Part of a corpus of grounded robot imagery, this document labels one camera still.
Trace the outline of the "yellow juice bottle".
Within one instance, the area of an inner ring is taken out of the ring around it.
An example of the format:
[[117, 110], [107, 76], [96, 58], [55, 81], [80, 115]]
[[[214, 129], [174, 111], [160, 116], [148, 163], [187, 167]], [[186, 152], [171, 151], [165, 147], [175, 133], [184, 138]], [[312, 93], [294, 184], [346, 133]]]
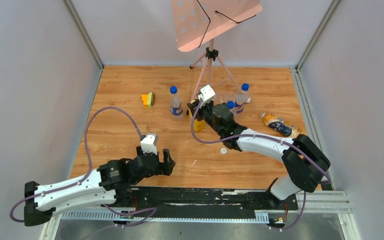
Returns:
[[204, 122], [203, 120], [198, 120], [198, 118], [199, 118], [199, 114], [197, 114], [197, 115], [195, 116], [194, 121], [192, 121], [193, 116], [189, 116], [189, 118], [190, 118], [190, 121], [193, 122], [193, 130], [194, 130], [195, 132], [200, 132], [200, 131], [202, 131], [202, 130], [204, 129], [204, 127], [205, 127], [205, 122]]

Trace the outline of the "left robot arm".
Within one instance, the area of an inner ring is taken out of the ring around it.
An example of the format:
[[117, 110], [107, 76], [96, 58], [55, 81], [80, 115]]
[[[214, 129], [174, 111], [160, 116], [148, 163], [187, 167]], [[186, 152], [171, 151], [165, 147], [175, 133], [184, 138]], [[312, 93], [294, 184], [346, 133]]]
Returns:
[[63, 182], [24, 185], [24, 225], [38, 226], [62, 213], [93, 205], [129, 206], [133, 201], [132, 186], [145, 178], [172, 174], [176, 165], [170, 151], [163, 149], [163, 161], [157, 153], [144, 153], [136, 148], [133, 159], [113, 159], [82, 175]]

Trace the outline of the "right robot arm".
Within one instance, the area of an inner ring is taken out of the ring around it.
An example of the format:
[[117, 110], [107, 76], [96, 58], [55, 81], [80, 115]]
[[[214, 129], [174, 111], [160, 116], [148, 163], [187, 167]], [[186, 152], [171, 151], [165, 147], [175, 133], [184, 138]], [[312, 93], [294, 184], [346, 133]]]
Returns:
[[300, 191], [312, 193], [320, 184], [330, 184], [330, 161], [305, 134], [278, 137], [256, 132], [235, 121], [227, 104], [206, 104], [198, 99], [187, 104], [192, 120], [204, 121], [220, 137], [218, 142], [239, 152], [252, 152], [282, 162], [287, 174], [276, 178], [266, 190], [265, 201], [278, 209]]

